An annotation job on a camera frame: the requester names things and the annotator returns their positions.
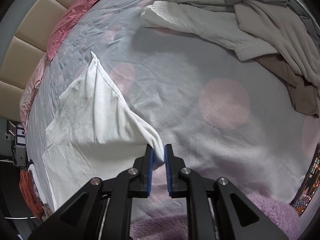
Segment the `white clothing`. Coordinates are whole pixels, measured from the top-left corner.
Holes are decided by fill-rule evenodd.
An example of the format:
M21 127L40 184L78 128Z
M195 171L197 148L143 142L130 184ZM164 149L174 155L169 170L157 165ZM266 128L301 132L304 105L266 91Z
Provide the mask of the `white clothing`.
M232 49L244 61L278 53L270 43L241 31L233 12L211 12L188 4L155 1L141 12L144 27L162 27L194 33L201 38Z
M46 129L45 171L54 210L93 177L116 177L155 151L154 168L164 163L158 133L133 113L96 55L59 97L55 118Z

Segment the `padded headboard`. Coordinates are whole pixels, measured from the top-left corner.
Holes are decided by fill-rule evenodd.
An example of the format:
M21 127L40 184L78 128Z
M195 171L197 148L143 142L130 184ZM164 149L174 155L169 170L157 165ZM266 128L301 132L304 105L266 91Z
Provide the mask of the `padded headboard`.
M36 0L15 31L0 67L0 116L20 121L19 102L48 37L76 0Z

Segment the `wall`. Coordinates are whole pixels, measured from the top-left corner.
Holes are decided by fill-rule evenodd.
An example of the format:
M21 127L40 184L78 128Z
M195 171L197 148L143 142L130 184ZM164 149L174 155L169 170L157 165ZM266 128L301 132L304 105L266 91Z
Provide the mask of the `wall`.
M0 117L0 155L12 156L11 142L7 141L4 134L7 132L7 120Z

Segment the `bed sheet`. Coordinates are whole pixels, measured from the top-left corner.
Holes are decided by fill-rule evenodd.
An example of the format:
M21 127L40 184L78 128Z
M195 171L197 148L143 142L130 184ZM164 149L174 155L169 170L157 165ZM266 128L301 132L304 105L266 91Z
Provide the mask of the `bed sheet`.
M45 129L90 51L130 109L187 166L212 179L225 176L245 194L289 203L319 141L318 120L294 111L283 82L257 62L240 62L234 52L193 34L142 27L141 10L154 1L99 1L46 68L26 140L49 205L54 196L42 161ZM133 201L132 221L185 211L184 200L167 196L161 167L154 171L151 197Z

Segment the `pink pillow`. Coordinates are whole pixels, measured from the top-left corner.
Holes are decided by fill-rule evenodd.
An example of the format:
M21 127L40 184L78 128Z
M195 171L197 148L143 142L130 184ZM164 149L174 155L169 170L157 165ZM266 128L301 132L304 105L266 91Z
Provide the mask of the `pink pillow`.
M45 65L47 64L48 56L45 52L36 66L32 76L30 77L26 88L20 99L20 119L24 130L27 131L28 117L31 110L31 106L35 96L38 92L41 80L43 77Z
M80 18L99 0L77 0L65 12L60 21L54 27L47 43L47 53L50 61L56 55L60 45L76 25Z

